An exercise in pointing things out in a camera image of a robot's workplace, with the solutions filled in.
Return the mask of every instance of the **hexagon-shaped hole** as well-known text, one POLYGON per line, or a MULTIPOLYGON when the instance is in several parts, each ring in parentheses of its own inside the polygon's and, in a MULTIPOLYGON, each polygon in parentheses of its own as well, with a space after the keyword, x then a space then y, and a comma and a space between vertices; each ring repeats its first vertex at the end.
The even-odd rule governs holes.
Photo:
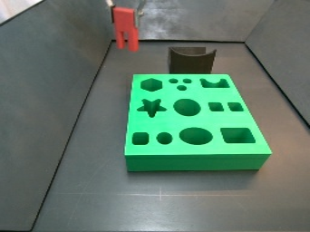
POLYGON ((140 88, 145 91, 154 92, 161 89, 161 81, 149 78, 140 83, 140 88))

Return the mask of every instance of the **shape sorter board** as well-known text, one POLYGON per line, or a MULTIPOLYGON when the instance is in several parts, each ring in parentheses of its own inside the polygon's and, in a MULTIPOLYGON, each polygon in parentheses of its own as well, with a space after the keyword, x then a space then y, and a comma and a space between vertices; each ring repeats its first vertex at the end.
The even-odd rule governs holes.
POLYGON ((259 169, 269 154, 228 75, 133 75, 128 171, 259 169))

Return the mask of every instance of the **circular hole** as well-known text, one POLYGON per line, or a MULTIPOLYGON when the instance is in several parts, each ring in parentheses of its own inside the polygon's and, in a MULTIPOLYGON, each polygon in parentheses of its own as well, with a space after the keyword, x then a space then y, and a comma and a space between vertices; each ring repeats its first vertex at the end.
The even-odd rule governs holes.
POLYGON ((213 136, 212 134, 204 130, 202 128, 185 128, 178 132, 178 138, 182 142, 192 145, 201 145, 208 143, 213 136))
POLYGON ((186 86, 178 85, 176 88, 177 88, 178 91, 184 91, 186 89, 186 86))
POLYGON ((166 132, 162 132, 157 135, 156 139, 160 144, 165 145, 172 142, 172 135, 166 132))
POLYGON ((177 80, 174 78, 169 79, 169 83, 177 83, 177 80))
POLYGON ((200 112, 200 105, 190 99, 180 99, 173 104, 173 110, 182 116, 193 116, 200 112))
POLYGON ((182 83, 190 83, 190 80, 189 79, 184 79, 182 83))

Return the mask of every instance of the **gray metal floor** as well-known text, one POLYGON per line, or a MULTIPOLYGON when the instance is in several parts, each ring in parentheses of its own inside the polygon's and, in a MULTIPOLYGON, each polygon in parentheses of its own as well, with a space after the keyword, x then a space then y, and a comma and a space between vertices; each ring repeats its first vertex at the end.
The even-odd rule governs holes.
POLYGON ((310 132, 240 43, 114 43, 33 231, 310 230, 310 132), (168 46, 217 50, 273 154, 259 171, 128 173, 122 145, 133 73, 166 73, 168 46))

